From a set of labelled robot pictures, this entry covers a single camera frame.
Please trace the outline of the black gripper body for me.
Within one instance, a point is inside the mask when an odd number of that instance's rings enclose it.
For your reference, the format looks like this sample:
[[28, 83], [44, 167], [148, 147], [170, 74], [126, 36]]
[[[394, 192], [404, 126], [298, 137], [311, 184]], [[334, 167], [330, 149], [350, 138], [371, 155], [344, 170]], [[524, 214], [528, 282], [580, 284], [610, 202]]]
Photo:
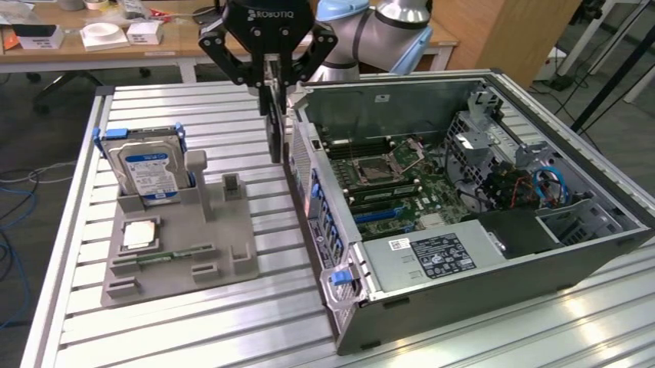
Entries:
[[292, 58], [302, 39], [314, 27], [310, 1], [227, 1], [224, 32], [251, 54]]

